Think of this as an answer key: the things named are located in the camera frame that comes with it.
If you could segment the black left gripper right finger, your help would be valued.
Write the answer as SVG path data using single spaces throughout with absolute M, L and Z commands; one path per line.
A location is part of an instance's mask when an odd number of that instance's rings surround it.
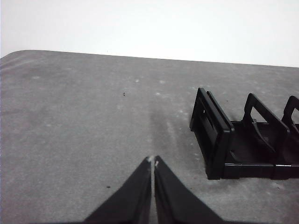
M 221 217 L 185 187 L 160 156 L 155 157 L 154 177 L 160 224 L 224 223 Z

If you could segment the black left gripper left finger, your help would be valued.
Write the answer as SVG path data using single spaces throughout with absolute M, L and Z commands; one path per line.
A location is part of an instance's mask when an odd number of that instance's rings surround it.
M 151 161 L 146 157 L 124 184 L 86 219 L 87 224 L 148 224 Z

